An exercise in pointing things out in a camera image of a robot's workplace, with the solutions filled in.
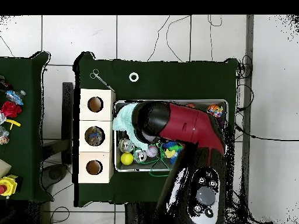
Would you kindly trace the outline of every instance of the metal tray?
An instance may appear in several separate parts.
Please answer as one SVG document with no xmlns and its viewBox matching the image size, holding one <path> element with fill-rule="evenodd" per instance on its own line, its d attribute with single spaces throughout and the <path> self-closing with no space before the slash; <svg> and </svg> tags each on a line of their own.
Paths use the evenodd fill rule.
<svg viewBox="0 0 299 224">
<path fill-rule="evenodd" d="M 126 104 L 130 103 L 138 103 L 143 102 L 144 100 L 119 100 L 114 103 L 113 106 L 113 118 L 117 116 L 117 113 L 119 110 L 125 106 Z M 155 100 L 155 101 L 162 101 L 162 102 L 173 102 L 176 104 L 181 104 L 183 106 L 193 103 L 197 109 L 206 111 L 208 106 L 211 104 L 217 104 L 218 106 L 223 107 L 222 116 L 220 117 L 221 120 L 226 119 L 228 121 L 228 103 L 226 100 Z M 118 172 L 150 172 L 151 167 L 154 163 L 150 164 L 139 164 L 135 161 L 131 165 L 123 165 L 120 161 L 121 151 L 118 148 L 119 140 L 122 138 L 128 138 L 128 135 L 125 131 L 113 131 L 113 163 L 114 167 Z M 146 162 L 149 162 L 151 160 L 155 160 L 156 157 L 150 158 L 148 157 Z M 168 165 L 168 167 L 171 169 L 173 165 L 170 164 L 169 159 L 165 158 L 164 162 Z M 152 169 L 152 172 L 167 172 L 168 169 L 165 167 L 165 165 L 159 161 L 156 163 L 154 168 Z"/>
</svg>

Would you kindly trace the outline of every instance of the red button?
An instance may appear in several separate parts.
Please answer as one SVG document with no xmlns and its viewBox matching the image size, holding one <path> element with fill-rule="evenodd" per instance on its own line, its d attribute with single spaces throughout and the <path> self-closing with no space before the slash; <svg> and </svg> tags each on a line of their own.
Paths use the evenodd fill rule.
<svg viewBox="0 0 299 224">
<path fill-rule="evenodd" d="M 0 185 L 0 194 L 4 193 L 7 190 L 5 185 Z"/>
</svg>

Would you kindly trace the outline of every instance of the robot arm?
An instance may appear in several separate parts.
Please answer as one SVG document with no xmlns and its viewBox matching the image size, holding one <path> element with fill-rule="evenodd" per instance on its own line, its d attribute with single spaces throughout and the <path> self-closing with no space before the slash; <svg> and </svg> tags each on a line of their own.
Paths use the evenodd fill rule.
<svg viewBox="0 0 299 224">
<path fill-rule="evenodd" d="M 223 224 L 225 144 L 216 119 L 200 110 L 162 101 L 139 103 L 132 115 L 142 133 L 182 142 L 185 149 L 170 172 L 153 224 Z"/>
</svg>

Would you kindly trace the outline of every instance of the yellow object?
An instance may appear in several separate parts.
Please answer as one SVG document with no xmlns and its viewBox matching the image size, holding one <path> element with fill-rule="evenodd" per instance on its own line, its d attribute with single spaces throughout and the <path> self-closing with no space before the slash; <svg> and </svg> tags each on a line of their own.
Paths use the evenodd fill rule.
<svg viewBox="0 0 299 224">
<path fill-rule="evenodd" d="M 168 149 L 166 149 L 165 155 L 167 158 L 171 158 L 172 156 L 175 155 L 175 150 L 169 151 Z"/>
<path fill-rule="evenodd" d="M 7 177 L 0 178 L 0 185 L 5 185 L 7 187 L 7 190 L 0 195 L 10 196 L 16 192 L 16 186 L 17 186 L 17 182 L 15 181 L 16 178 L 17 176 L 14 175 L 9 175 Z"/>
<path fill-rule="evenodd" d="M 123 153 L 120 157 L 120 160 L 121 160 L 122 164 L 124 164 L 124 165 L 131 165 L 134 158 L 131 153 Z"/>
<path fill-rule="evenodd" d="M 18 126 L 18 127 L 21 126 L 21 124 L 20 124 L 19 122 L 15 121 L 15 120 L 8 120 L 8 119 L 6 119 L 5 121 L 8 122 L 8 123 L 11 123 L 11 128 L 10 128 L 10 130 L 12 129 L 12 126 L 13 126 L 14 124 L 15 124 L 16 126 Z"/>
</svg>

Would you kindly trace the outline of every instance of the white box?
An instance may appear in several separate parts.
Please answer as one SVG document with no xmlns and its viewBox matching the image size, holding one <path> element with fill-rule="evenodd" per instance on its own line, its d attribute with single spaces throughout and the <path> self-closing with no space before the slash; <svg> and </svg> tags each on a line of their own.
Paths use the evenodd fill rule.
<svg viewBox="0 0 299 224">
<path fill-rule="evenodd" d="M 98 97 L 102 102 L 102 109 L 93 112 L 89 109 L 89 102 L 93 97 Z M 112 121 L 113 103 L 115 93 L 112 90 L 103 89 L 81 89 L 80 92 L 80 120 Z"/>
<path fill-rule="evenodd" d="M 4 160 L 0 160 L 0 179 L 3 178 L 11 169 L 11 165 L 6 163 Z"/>
<path fill-rule="evenodd" d="M 87 171 L 90 161 L 98 161 L 102 165 L 102 171 L 97 175 L 92 175 Z M 111 152 L 79 152 L 79 183 L 109 183 L 114 173 Z"/>
<path fill-rule="evenodd" d="M 99 146 L 91 146 L 85 140 L 85 133 L 89 127 L 99 127 L 105 138 Z M 79 152 L 110 152 L 112 150 L 112 121 L 79 121 Z"/>
</svg>

